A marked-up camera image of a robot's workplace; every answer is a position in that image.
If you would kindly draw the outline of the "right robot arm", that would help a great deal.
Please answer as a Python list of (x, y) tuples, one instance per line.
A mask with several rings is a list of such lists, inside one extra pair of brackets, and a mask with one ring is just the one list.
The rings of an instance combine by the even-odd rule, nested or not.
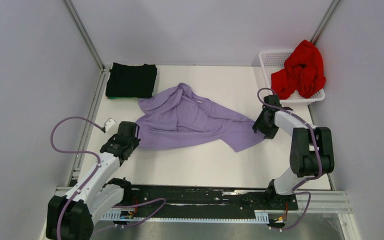
[(332, 132), (328, 127), (308, 123), (291, 108), (283, 107), (276, 94), (260, 99), (262, 110), (252, 130), (273, 139), (279, 130), (291, 137), (289, 168), (270, 182), (273, 189), (265, 195), (266, 204), (278, 209), (305, 183), (330, 174), (335, 168)]

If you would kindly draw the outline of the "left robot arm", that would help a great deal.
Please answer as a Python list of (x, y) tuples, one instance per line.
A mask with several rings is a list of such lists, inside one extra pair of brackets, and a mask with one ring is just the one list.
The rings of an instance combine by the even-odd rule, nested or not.
[[(116, 126), (115, 132), (110, 129)], [(139, 146), (135, 122), (109, 119), (100, 130), (110, 134), (87, 174), (64, 195), (54, 195), (47, 205), (45, 236), (51, 240), (89, 240), (99, 219), (114, 205), (129, 206), (133, 193), (129, 181), (110, 178)]]

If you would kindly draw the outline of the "purple t shirt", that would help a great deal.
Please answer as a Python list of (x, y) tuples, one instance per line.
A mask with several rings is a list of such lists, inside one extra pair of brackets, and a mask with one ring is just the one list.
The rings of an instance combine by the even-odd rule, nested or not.
[(143, 111), (139, 126), (139, 147), (171, 150), (221, 140), (235, 152), (261, 143), (265, 136), (252, 129), (254, 120), (195, 94), (180, 83), (157, 95), (140, 98)]

